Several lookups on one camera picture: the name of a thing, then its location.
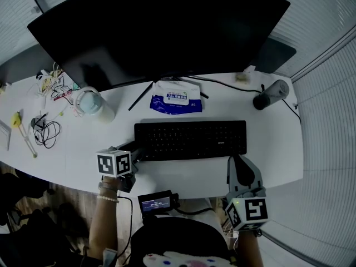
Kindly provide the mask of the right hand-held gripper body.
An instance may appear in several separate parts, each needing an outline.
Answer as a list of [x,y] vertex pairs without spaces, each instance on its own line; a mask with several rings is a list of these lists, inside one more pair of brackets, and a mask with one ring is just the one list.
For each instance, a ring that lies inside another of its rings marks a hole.
[[234,231],[257,230],[269,221],[264,191],[230,197],[225,212]]

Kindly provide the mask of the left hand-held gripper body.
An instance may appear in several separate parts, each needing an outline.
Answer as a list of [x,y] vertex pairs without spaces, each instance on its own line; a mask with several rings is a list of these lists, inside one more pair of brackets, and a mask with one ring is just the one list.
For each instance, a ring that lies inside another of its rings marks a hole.
[[131,152],[111,147],[96,152],[98,173],[119,180],[118,190],[130,193],[135,182],[137,167]]

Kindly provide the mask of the black keyboard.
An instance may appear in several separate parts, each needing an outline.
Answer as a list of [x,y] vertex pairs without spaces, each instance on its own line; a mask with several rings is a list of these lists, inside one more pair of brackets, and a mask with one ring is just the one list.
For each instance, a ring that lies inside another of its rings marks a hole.
[[245,121],[137,123],[144,161],[193,160],[247,153]]

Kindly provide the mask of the person's left forearm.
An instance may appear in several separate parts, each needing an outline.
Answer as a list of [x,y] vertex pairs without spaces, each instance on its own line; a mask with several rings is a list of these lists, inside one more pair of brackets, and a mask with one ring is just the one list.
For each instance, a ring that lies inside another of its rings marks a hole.
[[[111,183],[118,188],[118,180],[103,177],[102,182]],[[101,190],[97,195],[95,212],[92,218],[89,235],[88,255],[102,260],[105,249],[117,250],[117,193]]]

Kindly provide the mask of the grey wristband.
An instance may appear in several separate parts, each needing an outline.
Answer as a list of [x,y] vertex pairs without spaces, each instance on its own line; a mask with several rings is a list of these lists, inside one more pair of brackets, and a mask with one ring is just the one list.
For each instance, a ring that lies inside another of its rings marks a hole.
[[98,189],[101,191],[101,190],[110,190],[110,191],[113,191],[115,193],[118,192],[118,188],[117,186],[111,184],[111,183],[108,183],[108,182],[100,182],[98,184]]

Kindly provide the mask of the small black screen device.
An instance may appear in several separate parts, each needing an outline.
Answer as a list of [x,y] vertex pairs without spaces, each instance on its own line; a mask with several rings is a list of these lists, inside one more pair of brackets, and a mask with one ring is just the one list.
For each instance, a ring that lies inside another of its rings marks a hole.
[[161,215],[178,207],[179,195],[170,190],[137,197],[142,218]]

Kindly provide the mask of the blue white wipes packet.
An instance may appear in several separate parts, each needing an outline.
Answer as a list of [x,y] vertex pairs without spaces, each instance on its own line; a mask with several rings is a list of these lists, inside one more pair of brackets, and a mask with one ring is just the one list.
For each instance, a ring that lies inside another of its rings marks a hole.
[[168,115],[202,112],[200,87],[184,81],[153,84],[150,109]]

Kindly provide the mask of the white side window blinds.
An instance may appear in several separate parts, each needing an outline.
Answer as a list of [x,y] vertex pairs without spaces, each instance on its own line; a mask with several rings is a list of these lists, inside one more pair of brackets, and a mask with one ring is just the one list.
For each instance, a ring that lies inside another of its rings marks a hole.
[[356,37],[294,89],[303,178],[268,190],[263,233],[309,263],[356,267]]

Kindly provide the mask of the red label strip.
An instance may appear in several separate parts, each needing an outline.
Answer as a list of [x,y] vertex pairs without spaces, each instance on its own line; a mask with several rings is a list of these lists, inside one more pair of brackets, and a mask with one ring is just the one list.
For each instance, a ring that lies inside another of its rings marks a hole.
[[59,94],[58,96],[56,96],[53,100],[56,101],[60,98],[66,98],[66,96],[70,95],[72,93],[72,89],[68,90],[67,92],[64,92],[62,94]]

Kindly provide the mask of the dark translucent bottle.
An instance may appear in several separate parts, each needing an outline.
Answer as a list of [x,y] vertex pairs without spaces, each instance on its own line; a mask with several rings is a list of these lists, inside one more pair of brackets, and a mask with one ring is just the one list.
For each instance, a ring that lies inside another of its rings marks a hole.
[[262,93],[253,99],[253,105],[257,110],[263,110],[270,105],[287,98],[289,86],[284,80],[277,80]]

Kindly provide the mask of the white dotted fabric piece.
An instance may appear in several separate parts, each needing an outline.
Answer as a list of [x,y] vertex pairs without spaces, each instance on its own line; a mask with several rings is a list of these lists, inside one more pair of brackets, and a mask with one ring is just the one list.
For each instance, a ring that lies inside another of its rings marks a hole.
[[145,267],[229,267],[230,262],[219,257],[204,257],[167,251],[163,255],[148,254],[143,258]]

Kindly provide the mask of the yellow toy on stick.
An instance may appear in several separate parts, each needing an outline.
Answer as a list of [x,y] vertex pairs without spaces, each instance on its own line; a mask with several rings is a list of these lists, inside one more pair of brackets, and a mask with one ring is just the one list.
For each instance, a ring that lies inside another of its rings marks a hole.
[[23,140],[25,141],[27,147],[29,148],[29,150],[30,150],[30,152],[32,154],[32,157],[34,159],[36,159],[37,158],[37,153],[36,153],[33,145],[31,144],[28,135],[25,132],[25,129],[24,129],[24,126],[23,126],[23,123],[22,123],[21,114],[19,112],[14,113],[14,115],[12,116],[11,125],[12,125],[13,128],[17,128],[19,130]]

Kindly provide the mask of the white notepad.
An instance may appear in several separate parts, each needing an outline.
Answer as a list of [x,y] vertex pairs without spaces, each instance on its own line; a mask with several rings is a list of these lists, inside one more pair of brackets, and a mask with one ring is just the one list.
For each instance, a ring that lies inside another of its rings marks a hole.
[[6,151],[9,150],[10,138],[11,128],[0,120],[0,146]]

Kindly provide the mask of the black computer monitor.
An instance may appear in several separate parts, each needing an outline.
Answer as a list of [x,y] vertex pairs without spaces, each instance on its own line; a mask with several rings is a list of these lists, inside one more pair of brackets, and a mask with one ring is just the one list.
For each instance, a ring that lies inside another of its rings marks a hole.
[[28,25],[80,87],[240,72],[287,0],[66,0]]

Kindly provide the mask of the dark desk partition panel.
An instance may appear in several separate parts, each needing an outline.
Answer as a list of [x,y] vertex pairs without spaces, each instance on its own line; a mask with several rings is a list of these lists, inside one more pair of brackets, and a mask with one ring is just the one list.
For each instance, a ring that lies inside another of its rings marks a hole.
[[255,60],[255,69],[274,73],[296,54],[296,49],[272,38],[267,38]]

